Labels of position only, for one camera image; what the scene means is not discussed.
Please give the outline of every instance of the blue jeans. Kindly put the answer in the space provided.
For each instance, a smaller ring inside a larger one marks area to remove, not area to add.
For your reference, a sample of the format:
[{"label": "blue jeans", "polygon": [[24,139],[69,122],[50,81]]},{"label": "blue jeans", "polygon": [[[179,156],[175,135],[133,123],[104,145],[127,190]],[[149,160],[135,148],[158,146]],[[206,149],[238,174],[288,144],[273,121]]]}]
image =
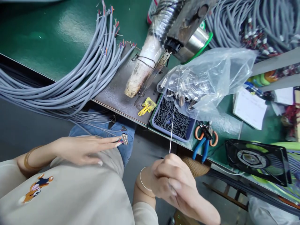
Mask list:
[{"label": "blue jeans", "polygon": [[[90,125],[86,125],[86,124],[80,124],[82,127],[84,127],[84,129],[86,129],[88,132],[90,132],[92,135],[97,135],[103,138],[110,138],[110,137],[114,137],[111,134],[106,133],[103,130],[97,129],[95,127],[92,127]],[[100,128],[104,128],[104,129],[108,129],[108,123],[106,124],[94,124],[97,127]],[[124,145],[121,144],[120,146],[118,146],[118,150],[121,154],[122,160],[123,160],[123,164],[124,167],[127,165],[130,156],[131,156],[131,152],[132,152],[132,148],[133,148],[133,139],[134,139],[134,133],[135,133],[135,129],[136,129],[136,124],[134,122],[131,122],[130,120],[124,118],[124,117],[119,117],[118,120],[116,121],[116,123],[110,128],[110,130],[121,130],[122,126],[124,126],[127,131],[120,131],[120,132],[111,132],[113,134],[115,134],[116,136],[121,136],[122,133],[125,133],[128,135],[128,145]],[[81,135],[88,135],[82,128],[80,128],[79,126],[75,125],[69,134],[69,137],[77,137],[77,136],[81,136]]]}]

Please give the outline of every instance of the bracelet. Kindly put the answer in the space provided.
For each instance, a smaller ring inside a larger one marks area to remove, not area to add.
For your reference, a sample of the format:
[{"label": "bracelet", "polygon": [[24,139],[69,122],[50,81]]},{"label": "bracelet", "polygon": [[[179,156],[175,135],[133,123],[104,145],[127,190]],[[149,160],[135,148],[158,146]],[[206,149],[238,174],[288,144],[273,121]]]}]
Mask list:
[{"label": "bracelet", "polygon": [[142,178],[141,178],[141,174],[142,174],[142,171],[143,171],[143,169],[141,170],[141,172],[140,172],[140,180],[141,180],[141,183],[142,183],[142,185],[144,186],[144,188],[146,188],[146,186],[143,184],[143,181],[142,181]]},{"label": "bracelet", "polygon": [[25,158],[24,158],[24,165],[25,165],[26,169],[28,169],[28,170],[42,169],[42,167],[38,167],[38,168],[37,168],[37,167],[32,167],[32,166],[30,166],[30,165],[28,164],[28,158],[29,158],[30,154],[31,154],[34,150],[36,150],[37,148],[42,147],[42,146],[43,146],[43,145],[37,146],[37,147],[31,149],[29,152],[27,152],[27,154],[25,155]]}]

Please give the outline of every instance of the cartoon fox patch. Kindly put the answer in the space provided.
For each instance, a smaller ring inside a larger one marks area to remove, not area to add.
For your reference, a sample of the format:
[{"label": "cartoon fox patch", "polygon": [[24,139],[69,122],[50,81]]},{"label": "cartoon fox patch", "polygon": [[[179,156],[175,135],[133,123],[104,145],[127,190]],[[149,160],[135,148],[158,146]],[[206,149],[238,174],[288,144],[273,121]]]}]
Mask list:
[{"label": "cartoon fox patch", "polygon": [[19,203],[26,204],[33,200],[34,197],[36,197],[39,193],[41,193],[41,188],[48,186],[49,182],[53,181],[53,176],[50,176],[49,178],[43,178],[44,174],[41,174],[38,177],[38,182],[35,182],[31,185],[29,192],[20,198]]}]

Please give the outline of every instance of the black fan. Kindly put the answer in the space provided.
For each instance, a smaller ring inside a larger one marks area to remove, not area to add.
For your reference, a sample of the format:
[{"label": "black fan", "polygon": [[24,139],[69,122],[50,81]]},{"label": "black fan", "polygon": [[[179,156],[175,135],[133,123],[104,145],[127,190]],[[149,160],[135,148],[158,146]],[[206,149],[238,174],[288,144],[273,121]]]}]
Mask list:
[{"label": "black fan", "polygon": [[292,183],[284,147],[229,139],[225,141],[230,166],[287,187]]}]

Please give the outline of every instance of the yellow clip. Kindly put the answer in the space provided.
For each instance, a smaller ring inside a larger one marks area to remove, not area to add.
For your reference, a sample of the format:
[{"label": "yellow clip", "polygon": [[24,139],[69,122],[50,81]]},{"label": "yellow clip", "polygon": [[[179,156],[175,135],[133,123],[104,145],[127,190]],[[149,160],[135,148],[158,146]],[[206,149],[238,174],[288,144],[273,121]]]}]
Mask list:
[{"label": "yellow clip", "polygon": [[139,116],[144,115],[146,112],[150,113],[152,110],[154,110],[156,107],[156,103],[148,97],[146,101],[142,104],[142,106],[144,108],[138,113]]}]

